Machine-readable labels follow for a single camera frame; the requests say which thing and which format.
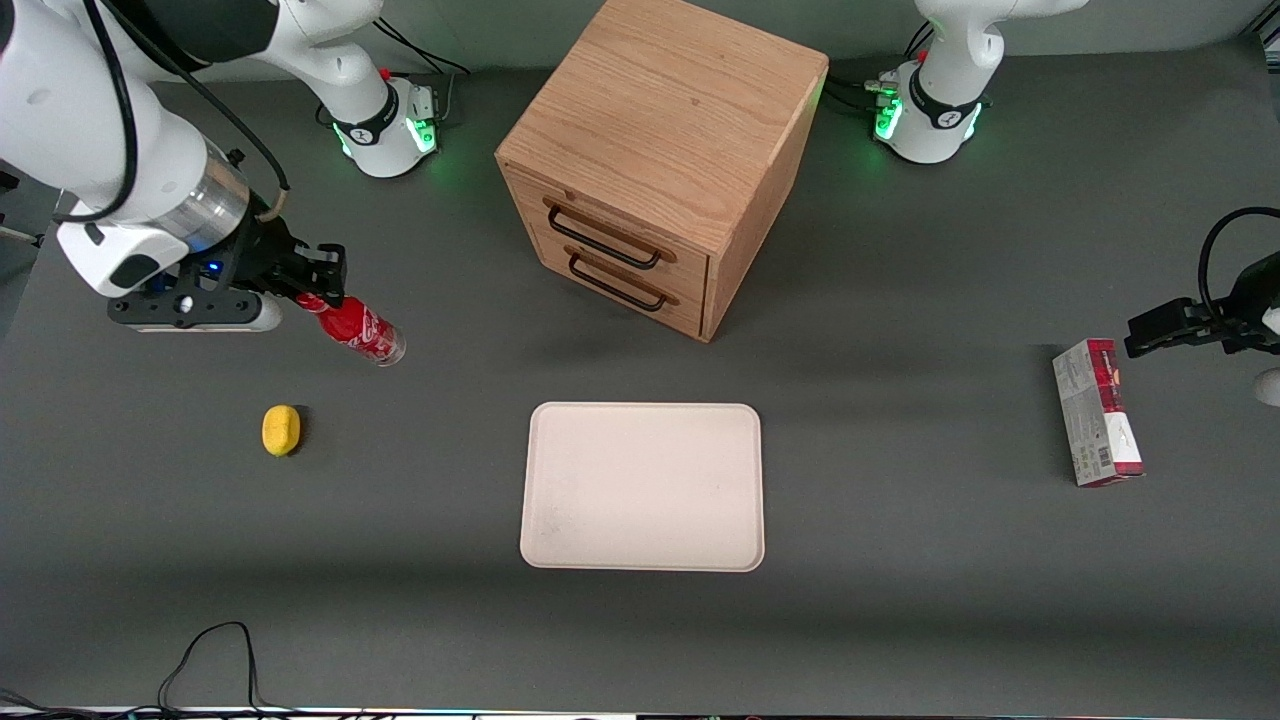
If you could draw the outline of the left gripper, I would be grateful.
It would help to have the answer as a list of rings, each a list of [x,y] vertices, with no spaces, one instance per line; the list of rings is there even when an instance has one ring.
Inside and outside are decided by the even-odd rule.
[[[1279,252],[1247,266],[1231,288],[1238,341],[1279,355]],[[1126,322],[1129,359],[1161,348],[1221,343],[1230,337],[1210,309],[1192,299],[1174,299]]]

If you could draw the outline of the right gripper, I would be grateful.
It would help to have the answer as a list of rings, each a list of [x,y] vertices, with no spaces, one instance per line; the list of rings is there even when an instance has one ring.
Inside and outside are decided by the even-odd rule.
[[[311,247],[292,245],[292,233],[279,219],[264,223],[244,214],[204,222],[63,222],[56,240],[79,277],[109,299],[157,293],[187,275],[206,290],[248,288],[264,275],[264,292],[289,301],[303,293],[315,293],[326,305],[346,300],[346,247],[320,243],[311,250],[310,268]]]

